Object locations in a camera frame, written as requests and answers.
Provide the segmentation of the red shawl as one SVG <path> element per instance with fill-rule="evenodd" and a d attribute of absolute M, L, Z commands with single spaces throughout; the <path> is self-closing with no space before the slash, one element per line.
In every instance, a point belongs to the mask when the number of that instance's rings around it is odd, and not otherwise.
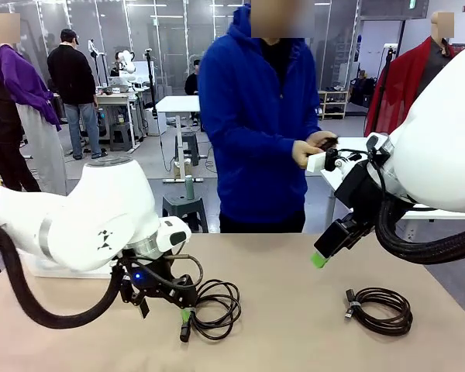
<path fill-rule="evenodd" d="M 393 60 L 385 83 L 384 75 L 379 77 L 367 114 L 365 136 L 372 132 L 391 134 L 404 122 L 415 101 L 431 43 L 429 36 L 417 47 Z"/>

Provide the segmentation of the person's right hand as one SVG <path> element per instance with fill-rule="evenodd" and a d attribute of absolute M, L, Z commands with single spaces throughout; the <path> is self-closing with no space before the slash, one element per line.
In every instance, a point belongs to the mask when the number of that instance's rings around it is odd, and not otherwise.
<path fill-rule="evenodd" d="M 301 169 L 305 169 L 308 165 L 308 158 L 321 152 L 322 150 L 318 147 L 311 146 L 305 141 L 295 140 L 291 149 L 291 156 Z"/>

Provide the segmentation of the wooden shoe rack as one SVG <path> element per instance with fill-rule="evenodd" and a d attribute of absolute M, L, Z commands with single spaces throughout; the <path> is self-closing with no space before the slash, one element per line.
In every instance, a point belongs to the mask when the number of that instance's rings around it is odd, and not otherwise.
<path fill-rule="evenodd" d="M 344 119 L 349 101 L 348 91 L 319 91 L 318 116 L 320 119 Z"/>

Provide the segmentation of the person's right forearm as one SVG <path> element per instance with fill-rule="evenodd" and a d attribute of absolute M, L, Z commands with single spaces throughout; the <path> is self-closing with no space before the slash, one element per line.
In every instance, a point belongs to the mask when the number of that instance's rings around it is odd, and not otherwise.
<path fill-rule="evenodd" d="M 293 161 L 291 149 L 295 139 L 220 122 L 206 128 L 218 157 L 219 167 L 242 167 L 280 161 Z"/>

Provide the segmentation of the black tripod pole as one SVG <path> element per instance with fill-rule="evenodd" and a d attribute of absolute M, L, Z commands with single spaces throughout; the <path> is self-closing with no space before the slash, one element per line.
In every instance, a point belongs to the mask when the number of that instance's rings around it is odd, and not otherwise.
<path fill-rule="evenodd" d="M 383 69 L 382 74 L 381 74 L 382 81 L 381 81 L 381 86 L 380 86 L 380 89 L 379 89 L 379 92 L 378 92 L 378 100 L 377 100 L 377 104 L 376 104 L 376 108 L 375 108 L 375 112 L 374 112 L 374 118 L 372 120 L 372 124 L 371 124 L 371 128 L 370 128 L 371 132 L 375 132 L 376 128 L 377 128 L 378 118 L 379 118 L 380 110 L 381 110 L 381 104 L 382 104 L 382 100 L 383 100 L 383 97 L 384 97 L 385 85 L 386 85 L 386 82 L 387 82 L 387 79 L 388 79 L 388 71 L 389 71 L 389 67 L 391 65 L 393 56 L 395 55 L 395 49 L 396 48 L 397 48 L 397 45 L 394 45 L 394 44 L 388 44 L 387 45 L 387 51 L 388 52 L 387 52 L 387 55 L 386 55 L 386 63 L 384 65 L 384 69 Z"/>

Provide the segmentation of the black bags pile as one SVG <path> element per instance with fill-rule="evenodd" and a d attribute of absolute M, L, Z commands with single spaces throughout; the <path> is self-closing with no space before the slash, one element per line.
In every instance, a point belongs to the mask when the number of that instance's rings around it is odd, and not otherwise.
<path fill-rule="evenodd" d="M 365 70 L 359 70 L 355 79 L 350 82 L 350 102 L 365 108 L 370 107 L 370 101 L 375 90 L 376 80 L 368 77 Z"/>

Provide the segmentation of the black USB cable grey tie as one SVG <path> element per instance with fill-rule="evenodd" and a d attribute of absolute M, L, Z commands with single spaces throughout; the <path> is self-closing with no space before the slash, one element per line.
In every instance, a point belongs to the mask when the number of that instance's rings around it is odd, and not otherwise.
<path fill-rule="evenodd" d="M 353 289 L 346 290 L 348 308 L 346 319 L 356 319 L 364 328 L 382 336 L 399 337 L 409 333 L 413 314 L 407 298 L 386 288 L 364 288 L 358 292 Z M 397 315 L 388 319 L 375 318 L 363 310 L 365 304 L 378 304 L 397 312 Z"/>

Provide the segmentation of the grey plastic stool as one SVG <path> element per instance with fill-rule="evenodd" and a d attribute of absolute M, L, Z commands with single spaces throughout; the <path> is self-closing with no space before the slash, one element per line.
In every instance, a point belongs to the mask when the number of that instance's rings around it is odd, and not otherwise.
<path fill-rule="evenodd" d="M 193 233 L 208 233 L 205 206 L 202 197 L 187 199 L 185 195 L 173 192 L 162 197 L 162 216 L 177 216 Z"/>
<path fill-rule="evenodd" d="M 128 122 L 111 124 L 109 139 L 111 151 L 130 151 L 133 148 L 130 124 Z"/>
<path fill-rule="evenodd" d="M 196 134 L 194 132 L 184 132 L 181 134 L 181 137 L 184 157 L 191 159 L 191 164 L 193 167 L 198 166 L 200 161 L 200 154 Z"/>

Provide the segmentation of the mannequin in grey shirt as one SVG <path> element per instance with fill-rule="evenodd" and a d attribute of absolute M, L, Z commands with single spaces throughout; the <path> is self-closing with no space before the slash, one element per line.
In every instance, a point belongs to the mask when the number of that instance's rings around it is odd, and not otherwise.
<path fill-rule="evenodd" d="M 434 12 L 431 16 L 429 55 L 417 95 L 420 95 L 433 78 L 453 59 L 454 52 L 449 44 L 452 37 L 454 37 L 454 13 Z"/>

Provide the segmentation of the person in blue hoodie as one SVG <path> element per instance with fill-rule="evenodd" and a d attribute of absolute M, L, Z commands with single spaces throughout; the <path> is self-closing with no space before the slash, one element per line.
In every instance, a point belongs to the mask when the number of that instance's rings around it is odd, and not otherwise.
<path fill-rule="evenodd" d="M 253 4 L 240 6 L 224 36 L 201 60 L 198 97 L 206 128 L 231 123 L 302 139 L 310 105 L 319 104 L 312 52 L 300 38 L 255 37 Z M 305 169 L 293 161 L 217 165 L 222 233 L 299 233 L 305 224 Z"/>

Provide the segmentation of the person's left hand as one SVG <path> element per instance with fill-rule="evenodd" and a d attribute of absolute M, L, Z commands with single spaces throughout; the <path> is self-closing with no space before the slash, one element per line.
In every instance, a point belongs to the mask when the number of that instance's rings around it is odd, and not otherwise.
<path fill-rule="evenodd" d="M 306 142 L 322 151 L 335 148 L 338 144 L 338 136 L 330 131 L 318 131 L 307 138 Z"/>

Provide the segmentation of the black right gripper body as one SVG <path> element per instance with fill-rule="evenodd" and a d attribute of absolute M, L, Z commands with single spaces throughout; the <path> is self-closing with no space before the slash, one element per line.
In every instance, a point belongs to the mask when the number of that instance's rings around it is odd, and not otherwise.
<path fill-rule="evenodd" d="M 381 187 L 369 175 L 368 161 L 360 161 L 345 176 L 335 196 L 356 217 L 375 217 L 381 208 Z"/>

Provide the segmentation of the person's left forearm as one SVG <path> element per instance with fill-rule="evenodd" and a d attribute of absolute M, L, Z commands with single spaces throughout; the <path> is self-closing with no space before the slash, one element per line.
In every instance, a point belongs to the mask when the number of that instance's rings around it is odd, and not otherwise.
<path fill-rule="evenodd" d="M 306 140 L 310 137 L 313 133 L 317 133 L 321 129 L 319 128 L 318 123 L 318 106 L 317 105 L 310 105 L 305 113 L 305 117 L 303 119 L 302 124 L 302 135 L 301 138 Z"/>

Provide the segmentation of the clear plastic storage container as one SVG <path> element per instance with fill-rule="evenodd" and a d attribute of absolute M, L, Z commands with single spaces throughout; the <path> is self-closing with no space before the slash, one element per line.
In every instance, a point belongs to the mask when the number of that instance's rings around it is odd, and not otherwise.
<path fill-rule="evenodd" d="M 93 257 L 84 258 L 73 267 L 65 267 L 46 257 L 38 257 L 23 250 L 18 250 L 24 267 L 35 277 L 67 278 L 67 279 L 109 279 L 114 260 L 99 260 Z"/>

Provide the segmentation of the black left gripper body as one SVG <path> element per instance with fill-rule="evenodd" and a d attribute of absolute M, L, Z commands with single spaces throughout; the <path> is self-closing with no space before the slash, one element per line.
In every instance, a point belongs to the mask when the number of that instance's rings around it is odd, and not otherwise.
<path fill-rule="evenodd" d="M 178 305 L 175 290 L 165 281 L 174 284 L 171 273 L 172 260 L 160 258 L 158 260 L 143 260 L 119 258 L 118 264 L 125 269 L 119 293 L 124 303 L 138 306 L 145 297 L 163 298 L 171 304 Z"/>

